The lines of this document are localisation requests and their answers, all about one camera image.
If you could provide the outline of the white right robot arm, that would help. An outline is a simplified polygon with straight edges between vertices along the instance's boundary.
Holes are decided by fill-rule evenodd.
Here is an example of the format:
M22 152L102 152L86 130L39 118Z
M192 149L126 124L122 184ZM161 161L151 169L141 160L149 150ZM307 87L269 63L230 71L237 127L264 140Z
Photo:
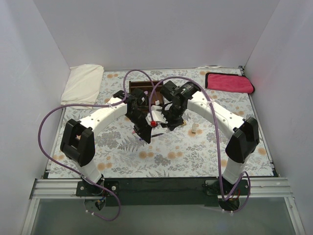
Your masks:
M245 164L260 142L258 121L253 117L245 119L209 100L207 94L190 81L181 87L168 81L161 87L160 93L172 103L168 110L162 111L167 121L162 124L163 127L172 131L182 125L182 115L190 110L214 124L229 139L225 148L228 160L221 188L226 194L234 194L239 189L238 180Z

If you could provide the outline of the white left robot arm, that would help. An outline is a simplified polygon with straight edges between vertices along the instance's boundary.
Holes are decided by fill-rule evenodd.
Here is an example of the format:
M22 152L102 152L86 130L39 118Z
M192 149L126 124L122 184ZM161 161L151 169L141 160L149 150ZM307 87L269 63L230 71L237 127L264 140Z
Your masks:
M104 184L100 181L102 174L93 160L95 138L113 121L126 116L134 124L135 133L150 143L152 127L146 120L147 114L140 109L145 101L146 94L138 88L130 94L120 90L109 100L108 107L100 108L79 121L70 119L66 123L60 150L87 178L87 190L92 195L98 196L104 190Z

